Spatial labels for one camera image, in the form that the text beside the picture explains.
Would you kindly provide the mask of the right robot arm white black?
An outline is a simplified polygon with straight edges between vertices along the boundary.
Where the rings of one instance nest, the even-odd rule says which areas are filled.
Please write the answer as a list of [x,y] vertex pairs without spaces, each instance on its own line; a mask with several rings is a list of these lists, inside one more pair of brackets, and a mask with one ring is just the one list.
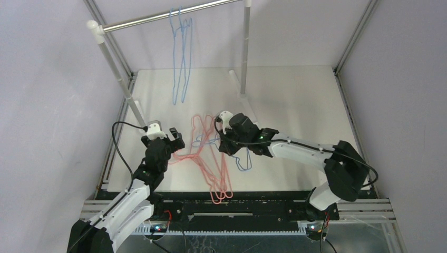
[[247,148],[259,156],[297,161],[323,173],[326,181],[312,190],[304,206],[311,219],[319,219],[340,200],[357,200],[359,192],[370,186],[366,179],[372,167],[346,141],[330,145],[293,138],[276,129],[259,128],[243,113],[229,111],[220,112],[213,126],[219,134],[218,150],[222,153],[234,155]]

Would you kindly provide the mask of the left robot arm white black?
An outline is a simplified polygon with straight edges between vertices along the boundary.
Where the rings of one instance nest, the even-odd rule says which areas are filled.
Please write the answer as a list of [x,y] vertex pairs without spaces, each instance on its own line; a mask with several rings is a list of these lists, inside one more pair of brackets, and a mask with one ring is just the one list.
[[169,130],[173,139],[157,123],[145,130],[146,135],[141,138],[145,157],[133,173],[130,186],[92,218],[78,220],[72,226],[68,252],[116,252],[144,221],[164,215],[162,196],[155,189],[164,179],[171,155],[183,149],[185,143],[176,128]]

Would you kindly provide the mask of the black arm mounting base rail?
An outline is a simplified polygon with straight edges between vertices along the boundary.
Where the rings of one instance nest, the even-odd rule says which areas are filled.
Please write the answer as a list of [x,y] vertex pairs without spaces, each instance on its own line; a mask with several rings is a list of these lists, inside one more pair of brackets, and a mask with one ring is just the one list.
[[309,191],[236,192],[214,204],[206,192],[162,192],[163,207],[184,232],[256,233],[297,231],[298,223],[338,221],[343,201],[327,211],[311,211]]

